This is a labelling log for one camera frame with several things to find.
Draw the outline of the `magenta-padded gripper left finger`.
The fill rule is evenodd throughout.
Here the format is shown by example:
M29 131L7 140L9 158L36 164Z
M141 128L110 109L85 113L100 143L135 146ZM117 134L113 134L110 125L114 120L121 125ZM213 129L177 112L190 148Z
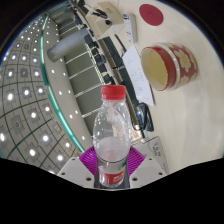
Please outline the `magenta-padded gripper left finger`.
M95 188L99 181L94 147L79 157L71 157L58 172L58 176L84 188Z

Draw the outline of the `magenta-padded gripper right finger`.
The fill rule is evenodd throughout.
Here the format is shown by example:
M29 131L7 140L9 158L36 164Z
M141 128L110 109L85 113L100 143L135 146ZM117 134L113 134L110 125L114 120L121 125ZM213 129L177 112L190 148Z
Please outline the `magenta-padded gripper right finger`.
M131 148L127 157L127 174L131 188L140 188L166 176L153 157L145 157Z

